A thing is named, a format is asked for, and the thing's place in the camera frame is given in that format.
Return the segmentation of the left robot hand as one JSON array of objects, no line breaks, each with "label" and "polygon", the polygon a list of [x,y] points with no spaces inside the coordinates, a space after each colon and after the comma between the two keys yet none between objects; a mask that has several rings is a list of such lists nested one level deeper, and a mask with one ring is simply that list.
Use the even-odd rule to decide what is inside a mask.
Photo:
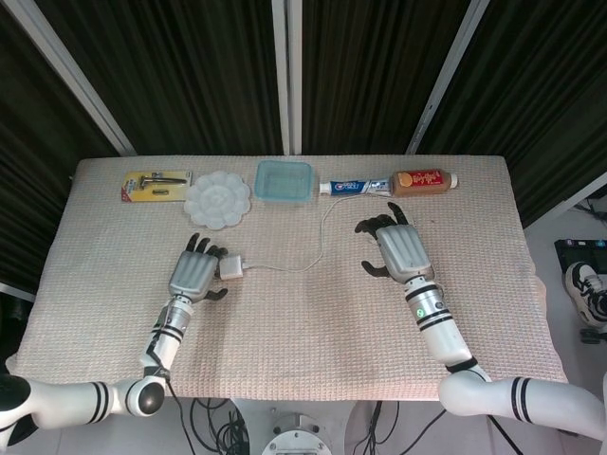
[{"label": "left robot hand", "polygon": [[191,303],[202,300],[219,301],[228,289],[212,291],[212,281],[218,276],[219,262],[228,255],[225,247],[211,245],[208,237],[193,234],[180,254],[168,289],[173,298],[188,299]]}]

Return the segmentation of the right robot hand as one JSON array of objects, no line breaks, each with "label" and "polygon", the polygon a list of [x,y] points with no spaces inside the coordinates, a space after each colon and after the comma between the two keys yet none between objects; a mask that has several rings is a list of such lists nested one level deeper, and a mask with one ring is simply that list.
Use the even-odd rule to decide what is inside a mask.
[{"label": "right robot hand", "polygon": [[416,228],[399,205],[394,202],[387,205],[392,215],[380,214],[360,221],[355,227],[356,233],[368,233],[374,238],[384,262],[383,266],[375,267],[362,261],[362,268],[375,278],[391,278],[402,284],[417,277],[432,280],[432,263]]}]

